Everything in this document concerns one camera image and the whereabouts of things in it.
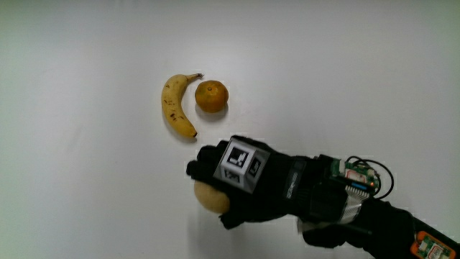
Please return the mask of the person's right hand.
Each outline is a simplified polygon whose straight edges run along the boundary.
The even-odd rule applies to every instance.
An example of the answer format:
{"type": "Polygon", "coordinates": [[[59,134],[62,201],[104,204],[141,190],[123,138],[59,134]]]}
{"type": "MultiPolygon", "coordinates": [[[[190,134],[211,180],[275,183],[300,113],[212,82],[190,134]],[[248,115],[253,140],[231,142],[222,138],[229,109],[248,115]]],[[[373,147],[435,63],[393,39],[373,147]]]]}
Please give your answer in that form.
{"type": "Polygon", "coordinates": [[[193,180],[206,183],[229,198],[229,210],[220,215],[223,226],[230,230],[245,222],[267,222],[287,214],[307,217],[314,174],[320,162],[305,156],[289,156],[273,150],[269,145],[247,137],[234,135],[231,142],[256,147],[269,154],[252,193],[217,179],[214,176],[229,142],[200,149],[197,158],[187,164],[186,174],[193,180]]]}

